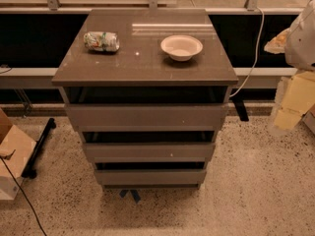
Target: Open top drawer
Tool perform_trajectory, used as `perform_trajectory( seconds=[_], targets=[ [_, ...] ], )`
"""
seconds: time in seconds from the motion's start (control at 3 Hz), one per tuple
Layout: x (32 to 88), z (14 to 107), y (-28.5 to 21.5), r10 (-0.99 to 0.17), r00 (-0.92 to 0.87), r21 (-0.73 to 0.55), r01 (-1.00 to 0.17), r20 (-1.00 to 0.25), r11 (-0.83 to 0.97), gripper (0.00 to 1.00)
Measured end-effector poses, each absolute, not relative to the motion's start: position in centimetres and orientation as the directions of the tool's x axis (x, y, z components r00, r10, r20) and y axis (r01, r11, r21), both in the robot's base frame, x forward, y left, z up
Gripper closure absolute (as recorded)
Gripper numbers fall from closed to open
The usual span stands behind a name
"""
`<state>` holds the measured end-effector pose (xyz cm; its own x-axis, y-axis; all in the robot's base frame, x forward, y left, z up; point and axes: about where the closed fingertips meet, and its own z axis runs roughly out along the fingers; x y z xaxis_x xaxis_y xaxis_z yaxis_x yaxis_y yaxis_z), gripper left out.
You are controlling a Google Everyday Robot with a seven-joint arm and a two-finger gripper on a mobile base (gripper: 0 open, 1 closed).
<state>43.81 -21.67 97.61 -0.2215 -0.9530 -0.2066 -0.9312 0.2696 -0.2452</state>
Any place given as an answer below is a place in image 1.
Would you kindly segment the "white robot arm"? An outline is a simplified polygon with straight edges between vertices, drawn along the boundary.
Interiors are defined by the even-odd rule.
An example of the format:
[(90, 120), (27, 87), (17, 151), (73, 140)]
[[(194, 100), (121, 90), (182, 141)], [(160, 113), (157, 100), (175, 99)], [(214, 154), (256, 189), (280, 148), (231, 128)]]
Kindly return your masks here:
[(273, 54), (284, 54), (285, 62), (296, 68), (284, 91), (274, 125), (292, 130), (315, 104), (315, 0), (310, 0), (292, 22), (264, 46)]

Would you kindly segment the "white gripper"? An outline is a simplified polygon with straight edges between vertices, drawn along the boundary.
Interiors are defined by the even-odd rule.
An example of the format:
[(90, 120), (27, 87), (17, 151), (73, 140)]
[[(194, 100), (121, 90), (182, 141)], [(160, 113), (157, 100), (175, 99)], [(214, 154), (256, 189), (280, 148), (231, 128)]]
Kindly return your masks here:
[[(289, 29), (284, 29), (264, 46), (272, 54), (284, 53)], [(280, 109), (276, 112), (274, 125), (281, 130), (292, 130), (302, 116), (315, 104), (315, 73), (302, 72), (292, 76), (285, 84)]]

